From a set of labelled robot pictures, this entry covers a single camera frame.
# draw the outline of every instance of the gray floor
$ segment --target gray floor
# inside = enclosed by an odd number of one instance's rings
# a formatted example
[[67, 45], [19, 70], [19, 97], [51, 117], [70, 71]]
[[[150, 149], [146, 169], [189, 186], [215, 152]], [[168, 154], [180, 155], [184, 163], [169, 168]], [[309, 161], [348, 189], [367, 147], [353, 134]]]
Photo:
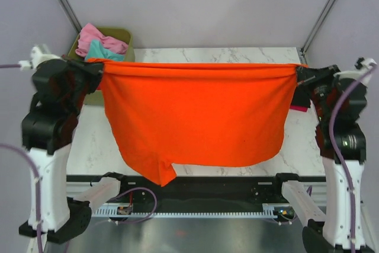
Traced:
[[[92, 219], [68, 253], [304, 253], [301, 223], [278, 226], [256, 219], [152, 219], [120, 225]], [[48, 244], [45, 253], [64, 246]]]

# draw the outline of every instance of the orange cloth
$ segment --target orange cloth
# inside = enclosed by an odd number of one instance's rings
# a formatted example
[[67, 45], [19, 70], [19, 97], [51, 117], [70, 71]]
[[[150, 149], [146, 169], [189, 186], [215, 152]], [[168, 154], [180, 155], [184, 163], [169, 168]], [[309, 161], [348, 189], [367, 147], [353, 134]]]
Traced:
[[105, 113], [126, 164], [166, 185], [172, 163], [251, 166], [275, 156], [296, 64], [104, 62]]

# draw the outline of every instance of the white wall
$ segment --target white wall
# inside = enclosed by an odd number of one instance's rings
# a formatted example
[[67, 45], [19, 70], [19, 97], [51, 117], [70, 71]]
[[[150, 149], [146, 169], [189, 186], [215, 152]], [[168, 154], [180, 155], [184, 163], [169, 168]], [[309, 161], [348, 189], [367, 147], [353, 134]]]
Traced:
[[136, 47], [302, 46], [327, 0], [69, 0], [81, 24], [129, 28]]
[[[379, 62], [379, 0], [337, 0], [335, 7], [316, 36], [307, 60], [311, 66], [337, 64], [351, 69], [358, 57]], [[368, 204], [379, 240], [379, 71], [368, 87], [368, 107], [359, 124], [367, 140], [367, 164], [362, 196]]]
[[[75, 31], [57, 0], [0, 0], [0, 55], [3, 64], [28, 59], [36, 43], [62, 54]], [[21, 146], [21, 121], [33, 94], [30, 72], [0, 69], [0, 142]], [[22, 253], [29, 239], [18, 235], [30, 211], [30, 174], [25, 162], [0, 149], [0, 251]]]

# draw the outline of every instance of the laundry basket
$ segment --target laundry basket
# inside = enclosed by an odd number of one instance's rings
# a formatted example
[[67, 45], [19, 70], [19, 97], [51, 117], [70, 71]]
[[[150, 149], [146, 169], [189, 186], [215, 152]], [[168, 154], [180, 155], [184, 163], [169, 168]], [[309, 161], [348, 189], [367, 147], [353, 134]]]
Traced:
[[[133, 49], [133, 35], [126, 29], [115, 27], [96, 27], [105, 36], [111, 36], [117, 40], [123, 41], [128, 44], [128, 49], [124, 56], [125, 62], [134, 62], [136, 57]], [[67, 57], [71, 59], [84, 60], [84, 58], [78, 56], [75, 50], [78, 48], [79, 35], [76, 37], [74, 44], [72, 45]], [[104, 98], [102, 97], [101, 90], [96, 90], [94, 93], [89, 94], [84, 99], [86, 105], [104, 105]]]

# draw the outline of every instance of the tabletop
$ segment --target tabletop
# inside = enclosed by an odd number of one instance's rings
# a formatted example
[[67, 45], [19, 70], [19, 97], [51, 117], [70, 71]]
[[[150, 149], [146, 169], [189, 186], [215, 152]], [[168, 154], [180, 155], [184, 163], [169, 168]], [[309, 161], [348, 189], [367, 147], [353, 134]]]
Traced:
[[[295, 47], [136, 49], [136, 62], [165, 63], [300, 63]], [[284, 141], [277, 155], [248, 167], [217, 167], [173, 164], [178, 176], [273, 176], [292, 172], [301, 176], [324, 176], [315, 136], [317, 118], [290, 110]], [[76, 128], [68, 159], [68, 175], [103, 175], [118, 172], [139, 175], [126, 165], [118, 151], [104, 108], [85, 105]]]

